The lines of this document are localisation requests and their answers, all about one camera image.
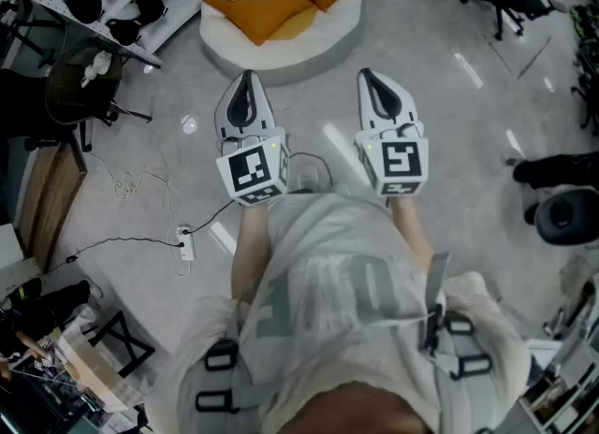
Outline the white shelving cart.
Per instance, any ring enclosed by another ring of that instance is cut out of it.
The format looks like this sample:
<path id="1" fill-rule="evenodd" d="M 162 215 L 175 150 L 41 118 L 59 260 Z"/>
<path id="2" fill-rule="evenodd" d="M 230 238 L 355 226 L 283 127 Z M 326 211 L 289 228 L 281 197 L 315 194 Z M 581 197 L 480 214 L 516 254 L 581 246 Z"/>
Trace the white shelving cart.
<path id="1" fill-rule="evenodd" d="M 564 302 L 543 325 L 557 352 L 520 401 L 539 434 L 599 434 L 599 265 L 560 272 Z"/>

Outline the black round stool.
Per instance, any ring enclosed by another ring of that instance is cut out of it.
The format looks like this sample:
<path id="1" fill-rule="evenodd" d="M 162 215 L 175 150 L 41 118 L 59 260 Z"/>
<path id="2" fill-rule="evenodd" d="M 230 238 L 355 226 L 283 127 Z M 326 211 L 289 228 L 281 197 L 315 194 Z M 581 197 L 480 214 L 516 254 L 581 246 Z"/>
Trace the black round stool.
<path id="1" fill-rule="evenodd" d="M 535 202 L 524 221 L 550 245 L 578 246 L 599 240 L 599 192 L 577 188 Z"/>

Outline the person's right forearm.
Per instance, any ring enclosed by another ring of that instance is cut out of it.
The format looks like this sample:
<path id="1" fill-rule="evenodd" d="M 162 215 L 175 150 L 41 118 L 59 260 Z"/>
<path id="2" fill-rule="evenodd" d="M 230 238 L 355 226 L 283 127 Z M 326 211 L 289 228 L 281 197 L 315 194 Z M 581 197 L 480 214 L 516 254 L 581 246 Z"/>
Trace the person's right forearm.
<path id="1" fill-rule="evenodd" d="M 389 206 L 393 223 L 413 253 L 416 263 L 424 273 L 428 273 L 434 250 L 421 223 L 416 202 L 412 197 L 393 197 Z"/>

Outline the white power strip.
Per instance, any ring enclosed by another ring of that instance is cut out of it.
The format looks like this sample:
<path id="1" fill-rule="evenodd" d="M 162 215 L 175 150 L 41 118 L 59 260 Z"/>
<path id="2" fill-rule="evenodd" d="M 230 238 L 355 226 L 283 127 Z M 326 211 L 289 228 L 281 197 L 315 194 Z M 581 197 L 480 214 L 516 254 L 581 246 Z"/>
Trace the white power strip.
<path id="1" fill-rule="evenodd" d="M 193 262 L 196 258 L 196 252 L 192 236 L 192 228 L 187 224 L 182 224 L 176 229 L 176 238 L 181 251 L 183 261 Z"/>

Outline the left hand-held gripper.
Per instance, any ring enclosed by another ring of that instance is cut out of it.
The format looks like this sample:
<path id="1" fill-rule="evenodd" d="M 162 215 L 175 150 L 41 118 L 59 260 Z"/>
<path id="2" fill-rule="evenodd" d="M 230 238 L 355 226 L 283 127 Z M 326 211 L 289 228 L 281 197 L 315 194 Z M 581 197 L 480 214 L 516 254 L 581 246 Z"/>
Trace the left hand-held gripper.
<path id="1" fill-rule="evenodd" d="M 244 126 L 253 132 L 265 131 L 241 135 Z M 274 127 L 272 106 L 260 77 L 245 70 L 228 85 L 215 111 L 216 135 L 223 138 L 222 156 L 216 164 L 229 196 L 244 207 L 288 193 L 286 133 Z"/>

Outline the large orange cushion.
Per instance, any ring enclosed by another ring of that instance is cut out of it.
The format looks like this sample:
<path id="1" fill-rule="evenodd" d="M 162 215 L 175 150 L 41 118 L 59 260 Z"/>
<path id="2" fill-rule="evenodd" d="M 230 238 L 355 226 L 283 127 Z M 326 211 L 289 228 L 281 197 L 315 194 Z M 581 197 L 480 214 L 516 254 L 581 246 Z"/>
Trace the large orange cushion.
<path id="1" fill-rule="evenodd" d="M 201 0 L 237 26 L 260 46 L 290 18 L 316 10 L 310 0 Z"/>

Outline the cluttered work desk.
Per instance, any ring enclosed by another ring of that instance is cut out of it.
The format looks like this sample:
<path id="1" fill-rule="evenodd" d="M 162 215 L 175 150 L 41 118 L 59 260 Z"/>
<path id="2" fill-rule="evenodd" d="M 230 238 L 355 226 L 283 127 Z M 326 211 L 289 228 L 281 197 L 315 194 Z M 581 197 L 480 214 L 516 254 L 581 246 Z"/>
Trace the cluttered work desk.
<path id="1" fill-rule="evenodd" d="M 86 338 L 83 328 L 95 320 L 89 301 L 102 296 L 102 291 L 93 282 L 84 279 L 0 314 L 0 376 L 10 380 L 13 374 L 10 365 L 26 352 L 41 360 L 52 361 L 54 354 L 42 346 L 42 341 L 59 329 L 58 358 L 64 361 L 67 373 L 77 383 L 102 401 L 106 412 L 141 406 L 145 396 L 128 377 L 154 354 L 155 349 L 139 340 L 129 339 L 126 325 L 117 331 L 113 329 L 124 320 L 121 312 L 92 338 Z M 113 368 L 97 350 L 98 342 L 107 335 L 122 341 L 129 352 L 131 361 L 121 369 Z"/>

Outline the wooden board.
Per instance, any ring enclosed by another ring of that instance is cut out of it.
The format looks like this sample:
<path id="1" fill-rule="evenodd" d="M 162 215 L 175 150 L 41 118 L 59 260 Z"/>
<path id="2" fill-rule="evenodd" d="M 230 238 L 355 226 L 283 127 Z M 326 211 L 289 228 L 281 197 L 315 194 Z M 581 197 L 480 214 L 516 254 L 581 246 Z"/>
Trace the wooden board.
<path id="1" fill-rule="evenodd" d="M 25 253 L 43 274 L 51 269 L 64 222 L 86 175 L 82 152 L 73 140 L 40 148 L 33 157 L 17 232 Z"/>

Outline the person's left forearm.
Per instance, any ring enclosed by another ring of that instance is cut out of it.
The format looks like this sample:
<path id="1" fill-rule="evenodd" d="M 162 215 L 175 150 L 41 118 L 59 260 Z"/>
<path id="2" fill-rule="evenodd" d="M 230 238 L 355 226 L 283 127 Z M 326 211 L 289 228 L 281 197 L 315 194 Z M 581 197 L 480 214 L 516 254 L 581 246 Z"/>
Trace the person's left forearm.
<path id="1" fill-rule="evenodd" d="M 231 296 L 251 305 L 270 263 L 269 207 L 246 207 L 241 214 L 237 248 L 231 269 Z"/>

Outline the white and yellow round pouf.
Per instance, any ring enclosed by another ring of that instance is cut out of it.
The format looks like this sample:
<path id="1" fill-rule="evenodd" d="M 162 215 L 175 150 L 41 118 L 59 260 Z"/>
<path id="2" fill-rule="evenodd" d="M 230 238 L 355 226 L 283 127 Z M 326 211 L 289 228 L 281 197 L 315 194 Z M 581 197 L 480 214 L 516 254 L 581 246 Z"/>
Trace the white and yellow round pouf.
<path id="1" fill-rule="evenodd" d="M 313 24 L 289 40 L 253 44 L 214 8 L 201 7 L 202 49 L 214 66 L 230 79 L 254 70 L 265 85 L 308 80 L 340 65 L 359 43 L 364 28 L 363 0 L 337 0 L 318 12 Z"/>

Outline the black cross-braced table frame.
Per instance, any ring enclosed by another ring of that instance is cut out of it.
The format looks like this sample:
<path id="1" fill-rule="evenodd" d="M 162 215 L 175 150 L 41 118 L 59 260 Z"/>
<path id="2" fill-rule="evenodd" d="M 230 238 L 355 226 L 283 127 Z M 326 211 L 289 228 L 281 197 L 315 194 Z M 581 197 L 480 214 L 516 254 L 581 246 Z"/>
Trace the black cross-braced table frame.
<path id="1" fill-rule="evenodd" d="M 118 374 L 126 379 L 138 371 L 155 353 L 156 349 L 137 323 L 123 311 L 114 315 L 88 339 L 97 348 L 103 346 L 116 360 Z"/>

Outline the dark wicker chair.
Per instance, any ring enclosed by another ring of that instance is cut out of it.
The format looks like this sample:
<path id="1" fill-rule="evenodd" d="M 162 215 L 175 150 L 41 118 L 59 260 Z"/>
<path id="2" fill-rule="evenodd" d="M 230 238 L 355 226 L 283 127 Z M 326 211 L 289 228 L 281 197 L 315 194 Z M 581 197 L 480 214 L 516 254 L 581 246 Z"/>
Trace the dark wicker chair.
<path id="1" fill-rule="evenodd" d="M 112 54 L 110 70 L 81 88 L 85 67 L 100 51 Z M 107 126 L 116 122 L 121 114 L 147 123 L 153 120 L 150 115 L 123 108 L 116 102 L 122 75 L 123 56 L 97 37 L 79 40 L 51 67 L 45 86 L 46 110 L 56 123 L 80 129 L 83 152 L 92 150 L 91 131 L 87 128 L 90 120 L 98 120 Z"/>

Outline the black equipment pile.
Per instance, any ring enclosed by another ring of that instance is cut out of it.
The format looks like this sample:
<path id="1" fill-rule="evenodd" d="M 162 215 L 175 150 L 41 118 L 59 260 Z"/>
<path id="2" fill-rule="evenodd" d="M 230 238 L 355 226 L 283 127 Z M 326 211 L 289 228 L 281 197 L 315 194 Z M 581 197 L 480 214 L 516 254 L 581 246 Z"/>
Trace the black equipment pile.
<path id="1" fill-rule="evenodd" d="M 599 137 L 599 6 L 575 5 L 570 17 L 578 38 L 575 67 L 578 68 L 577 86 L 571 88 L 586 106 L 580 128 L 590 127 L 592 135 Z"/>

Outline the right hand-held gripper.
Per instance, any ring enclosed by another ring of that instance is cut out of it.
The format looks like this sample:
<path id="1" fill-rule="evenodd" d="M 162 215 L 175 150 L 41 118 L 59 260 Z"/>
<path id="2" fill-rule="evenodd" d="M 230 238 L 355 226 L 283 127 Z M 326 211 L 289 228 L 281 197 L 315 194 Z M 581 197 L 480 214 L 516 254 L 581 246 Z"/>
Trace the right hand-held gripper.
<path id="1" fill-rule="evenodd" d="M 358 159 L 376 195 L 417 195 L 429 179 L 429 140 L 410 93 L 370 68 L 358 72 Z"/>

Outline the white crumpled cloth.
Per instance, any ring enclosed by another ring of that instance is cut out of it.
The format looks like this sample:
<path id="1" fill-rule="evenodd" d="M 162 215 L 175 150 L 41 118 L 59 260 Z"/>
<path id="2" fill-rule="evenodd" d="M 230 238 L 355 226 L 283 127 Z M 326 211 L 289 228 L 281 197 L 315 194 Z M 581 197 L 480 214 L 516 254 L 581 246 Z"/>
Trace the white crumpled cloth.
<path id="1" fill-rule="evenodd" d="M 85 67 L 80 87 L 85 88 L 92 80 L 98 76 L 103 76 L 110 70 L 112 54 L 107 51 L 100 51 L 95 55 L 94 60 Z"/>

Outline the person's left white shoe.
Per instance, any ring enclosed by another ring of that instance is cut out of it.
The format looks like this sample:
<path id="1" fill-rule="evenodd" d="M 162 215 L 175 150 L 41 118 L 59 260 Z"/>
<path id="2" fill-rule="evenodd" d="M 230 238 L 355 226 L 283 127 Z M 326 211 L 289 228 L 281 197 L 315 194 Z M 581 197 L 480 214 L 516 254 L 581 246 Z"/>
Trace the person's left white shoe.
<path id="1" fill-rule="evenodd" d="M 329 192 L 328 186 L 319 178 L 316 166 L 304 165 L 299 172 L 299 191 L 303 194 L 325 194 Z"/>

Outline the person's torso in pale shirt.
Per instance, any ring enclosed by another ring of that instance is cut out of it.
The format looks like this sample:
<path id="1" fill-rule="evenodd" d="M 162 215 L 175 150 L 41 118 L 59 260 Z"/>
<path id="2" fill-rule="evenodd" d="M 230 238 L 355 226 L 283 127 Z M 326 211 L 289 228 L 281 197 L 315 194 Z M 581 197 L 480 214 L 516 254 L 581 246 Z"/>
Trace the person's torso in pale shirt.
<path id="1" fill-rule="evenodd" d="M 470 271 L 424 273 L 391 209 L 337 194 L 269 207 L 270 263 L 195 343 L 177 434 L 494 434 L 532 356 Z"/>

